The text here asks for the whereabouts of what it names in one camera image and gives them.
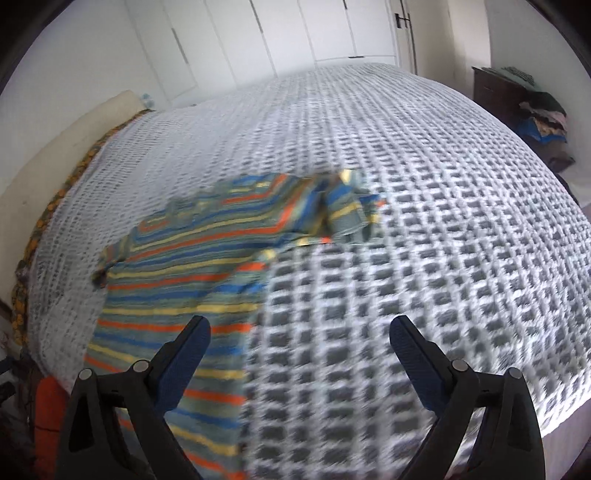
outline wooden dresser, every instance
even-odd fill
[[[519,121],[519,104],[527,100],[527,90],[501,75],[472,67],[474,101],[514,130]]]

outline white waffle blanket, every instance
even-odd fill
[[[116,134],[40,243],[35,359],[71,388],[103,303],[99,253],[173,196],[342,168],[387,200],[384,237],[294,249],[271,268],[245,359],[253,476],[384,478],[408,461],[431,417],[389,347],[398,313],[475,370],[521,368],[543,434],[591,396],[591,225],[495,118],[380,64],[149,113]]]

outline orange fabric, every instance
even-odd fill
[[[39,382],[35,395],[35,465],[40,480],[53,480],[56,473],[60,427],[69,396],[53,377]]]

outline wardrobe door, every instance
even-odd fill
[[[356,54],[394,56],[394,39],[386,0],[346,2]]]
[[[316,60],[355,55],[343,0],[300,0]]]
[[[314,68],[297,0],[252,0],[277,75]]]
[[[207,6],[238,86],[272,78],[275,72],[249,0],[207,0]]]
[[[193,76],[197,96],[208,99],[236,89],[236,82],[203,0],[163,0]]]
[[[193,75],[178,47],[158,0],[126,0],[129,16],[166,97],[169,100],[195,87]]]

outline yellow stripe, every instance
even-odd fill
[[[303,236],[302,238],[298,238],[298,240],[295,241],[295,245],[297,247],[305,247],[306,245],[310,245],[313,243],[313,240],[311,239],[311,237],[309,235]]]
[[[231,304],[201,304],[193,307],[178,307],[166,309],[108,309],[103,308],[103,313],[112,315],[184,315],[188,313],[245,313],[254,312],[258,310],[260,304],[258,303],[238,303]]]
[[[116,352],[115,350],[111,350],[110,348],[95,345],[94,343],[89,343],[88,348],[94,350],[95,352],[104,353],[105,355],[111,356],[112,358],[116,358],[117,360],[122,360],[124,362],[131,364],[136,363],[136,361],[140,360],[132,355],[128,355],[127,353]]]
[[[136,358],[127,353],[116,352],[115,350],[111,350],[110,348],[96,345],[94,343],[89,343],[88,348],[94,350],[95,352],[99,352],[112,358],[116,358],[117,360],[127,362],[130,365],[140,360],[139,358]],[[218,370],[214,368],[198,368],[197,370],[195,370],[193,376],[202,378],[217,378],[220,380],[241,380],[242,378],[244,378],[245,374],[242,370]]]
[[[351,181],[351,171],[349,169],[344,169],[341,173],[339,173],[340,181],[342,181],[345,185],[348,185]]]
[[[347,215],[347,213],[353,212],[353,210],[357,209],[357,202],[353,202],[350,203],[346,206],[344,206],[343,208],[341,208],[341,210],[337,210],[336,212],[333,212],[329,215],[329,218],[331,220],[335,220],[339,217],[342,217],[343,215]]]
[[[242,370],[216,370],[214,368],[198,368],[194,377],[217,378],[219,380],[241,380],[245,377]]]
[[[265,255],[267,260],[273,260],[277,256],[277,252],[275,252],[275,250],[272,248],[267,248],[263,250],[262,253]]]
[[[274,215],[277,211],[282,211],[285,207],[284,202],[278,202],[277,207],[273,208],[267,213],[263,213],[262,215],[258,215],[256,217],[249,217],[249,218],[236,218],[234,220],[224,220],[218,223],[212,223],[211,225],[207,225],[201,228],[196,228],[195,230],[191,230],[189,232],[178,233],[177,235],[169,236],[162,240],[158,240],[156,242],[152,242],[150,244],[139,245],[137,247],[132,247],[132,252],[137,252],[139,250],[143,250],[146,248],[156,247],[157,245],[167,244],[170,242],[174,242],[179,238],[185,237],[187,235],[195,235],[196,233],[205,232],[206,230],[211,230],[212,228],[217,228],[220,226],[227,226],[227,225],[236,225],[237,223],[248,223],[248,222],[255,222],[258,220],[264,220],[265,218],[269,218],[270,216]]]
[[[216,443],[208,439],[207,437],[204,437],[203,435],[188,432],[187,430],[179,428],[175,425],[169,424],[168,428],[170,428],[170,431],[173,432],[175,435],[186,440],[191,440],[192,442],[205,445],[213,453],[217,453],[218,455],[235,456],[238,454],[238,448],[236,447],[236,445],[224,445],[223,443]]]
[[[137,278],[137,277],[156,277],[158,275],[164,275],[175,272],[182,272],[185,270],[192,270],[194,268],[208,267],[210,265],[228,265],[232,263],[241,263],[250,260],[251,257],[239,257],[239,258],[215,258],[213,260],[207,260],[204,262],[195,262],[185,265],[174,265],[172,267],[162,268],[160,270],[152,270],[148,272],[121,272],[121,273],[108,273],[109,278]]]

